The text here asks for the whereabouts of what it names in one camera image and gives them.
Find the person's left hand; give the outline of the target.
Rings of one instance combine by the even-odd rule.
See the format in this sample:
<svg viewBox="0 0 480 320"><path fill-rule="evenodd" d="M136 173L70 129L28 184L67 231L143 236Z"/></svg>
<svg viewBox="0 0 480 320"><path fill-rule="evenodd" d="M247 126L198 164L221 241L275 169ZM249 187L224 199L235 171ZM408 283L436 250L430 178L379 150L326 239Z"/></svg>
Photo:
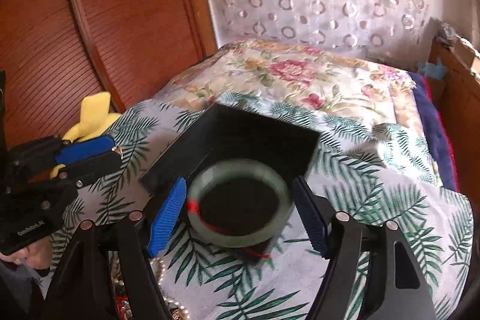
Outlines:
<svg viewBox="0 0 480 320"><path fill-rule="evenodd" d="M52 244L49 236L29 244L27 247L11 255L1 254L1 260L4 262L17 266L27 265L36 270L50 268L52 265L52 257Z"/></svg>

